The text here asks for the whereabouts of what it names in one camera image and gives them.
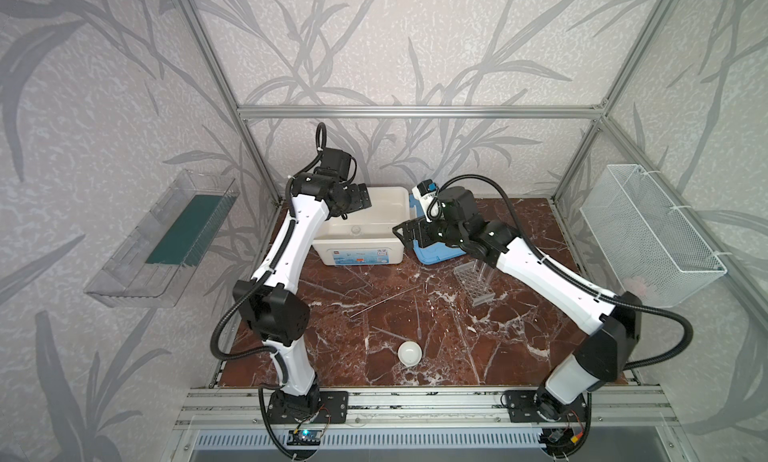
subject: white wire basket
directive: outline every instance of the white wire basket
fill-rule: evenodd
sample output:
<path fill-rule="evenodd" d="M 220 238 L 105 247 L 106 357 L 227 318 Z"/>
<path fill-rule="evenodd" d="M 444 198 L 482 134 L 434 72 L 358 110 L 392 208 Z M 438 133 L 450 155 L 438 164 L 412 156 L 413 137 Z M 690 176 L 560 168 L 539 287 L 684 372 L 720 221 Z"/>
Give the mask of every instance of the white wire basket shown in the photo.
<path fill-rule="evenodd" d="M 725 275 L 720 257 L 642 166 L 609 165 L 581 214 L 619 283 L 672 307 Z"/>

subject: marble surface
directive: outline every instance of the marble surface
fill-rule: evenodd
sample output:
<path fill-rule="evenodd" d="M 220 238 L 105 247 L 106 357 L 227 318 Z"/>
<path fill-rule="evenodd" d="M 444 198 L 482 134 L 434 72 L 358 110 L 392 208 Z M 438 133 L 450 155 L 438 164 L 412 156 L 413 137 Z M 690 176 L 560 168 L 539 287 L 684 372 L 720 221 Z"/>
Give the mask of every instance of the marble surface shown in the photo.
<path fill-rule="evenodd" d="M 576 269 L 547 200 L 524 198 L 513 202 L 534 243 L 560 263 Z M 501 199 L 478 200 L 478 207 L 486 219 L 512 223 Z M 496 298 L 473 307 L 453 275 L 456 265 L 469 260 L 469 256 L 462 256 L 422 265 L 412 252 L 406 252 L 398 265 L 331 267 L 323 265 L 310 250 L 298 295 L 312 308 L 305 337 L 320 384 L 541 383 L 578 346 L 584 334 L 532 289 L 500 272 L 496 272 L 492 283 Z M 406 368 L 397 358 L 398 346 L 405 340 L 422 347 L 422 360 L 412 368 Z M 257 345 L 261 341 L 242 324 L 233 350 Z M 275 381 L 269 358 L 257 355 L 227 362 L 220 385 L 252 387 Z"/>

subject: leaf pattern wallpaper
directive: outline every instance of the leaf pattern wallpaper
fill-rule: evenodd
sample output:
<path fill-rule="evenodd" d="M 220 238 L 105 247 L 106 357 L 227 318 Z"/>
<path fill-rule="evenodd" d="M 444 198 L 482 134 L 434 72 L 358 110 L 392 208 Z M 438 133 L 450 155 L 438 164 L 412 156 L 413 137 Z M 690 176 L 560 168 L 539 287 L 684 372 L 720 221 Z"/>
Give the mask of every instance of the leaf pattern wallpaper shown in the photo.
<path fill-rule="evenodd" d="M 241 105 L 600 103 L 654 0 L 195 0 Z M 360 180 L 549 196 L 587 120 L 327 120 Z M 279 184 L 314 120 L 250 120 Z M 468 184 L 491 194 L 482 184 Z"/>
<path fill-rule="evenodd" d="M 240 104 L 593 105 L 655 0 L 194 1 Z M 659 38 L 612 114 L 723 237 L 736 235 L 726 242 L 758 278 L 768 214 L 742 176 L 765 173 L 766 34 L 754 22 L 765 4 L 682 0 L 670 26 L 684 41 Z M 157 459 L 187 389 L 212 374 L 208 333 L 276 208 L 172 0 L 0 0 L 0 15 L 0 460 Z M 248 121 L 278 184 L 311 152 L 316 122 Z M 361 181 L 481 172 L 516 196 L 551 195 L 588 125 L 327 123 Z M 752 156 L 726 153 L 727 133 Z M 605 164 L 623 161 L 601 137 L 559 202 L 606 284 L 578 208 Z M 241 194 L 178 305 L 109 309 L 84 295 L 182 168 L 233 176 Z M 706 336 L 644 376 L 677 398 L 702 460 L 759 460 L 765 335 L 719 283 L 680 310 Z M 656 327 L 643 351 L 677 337 Z"/>
<path fill-rule="evenodd" d="M 765 14 L 768 0 L 680 0 L 610 114 L 763 288 L 768 287 Z M 596 279 L 613 275 L 578 209 L 594 184 L 588 181 L 605 164 L 622 159 L 608 138 L 598 138 L 558 202 Z M 643 380 L 664 385 L 700 460 L 764 460 L 768 334 L 723 281 L 675 310 L 696 327 L 694 342 L 675 363 L 641 369 Z M 656 354 L 678 338 L 673 324 L 648 321 L 635 356 Z"/>
<path fill-rule="evenodd" d="M 0 0 L 0 460 L 156 460 L 276 208 L 171 0 Z M 88 280 L 178 171 L 240 196 L 172 309 Z"/>

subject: white plastic box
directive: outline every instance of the white plastic box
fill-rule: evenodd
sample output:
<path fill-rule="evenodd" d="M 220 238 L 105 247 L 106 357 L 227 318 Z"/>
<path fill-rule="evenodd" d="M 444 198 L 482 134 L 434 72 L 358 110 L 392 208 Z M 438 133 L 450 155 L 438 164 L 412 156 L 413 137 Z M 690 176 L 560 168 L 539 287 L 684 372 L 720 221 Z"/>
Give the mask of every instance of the white plastic box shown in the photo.
<path fill-rule="evenodd" d="M 370 187 L 371 206 L 347 220 L 326 220 L 312 246 L 325 265 L 376 265 L 402 262 L 403 246 L 392 227 L 411 218 L 408 191 L 402 187 Z"/>

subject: small white bowl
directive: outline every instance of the small white bowl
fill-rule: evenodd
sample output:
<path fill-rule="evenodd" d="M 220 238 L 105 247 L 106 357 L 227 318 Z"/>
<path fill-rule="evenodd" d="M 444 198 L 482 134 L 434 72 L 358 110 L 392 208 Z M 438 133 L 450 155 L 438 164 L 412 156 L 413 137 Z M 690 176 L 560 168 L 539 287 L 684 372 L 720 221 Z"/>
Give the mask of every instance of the small white bowl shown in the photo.
<path fill-rule="evenodd" d="M 397 349 L 397 357 L 406 367 L 413 367 L 422 360 L 422 348 L 413 341 L 403 342 Z"/>

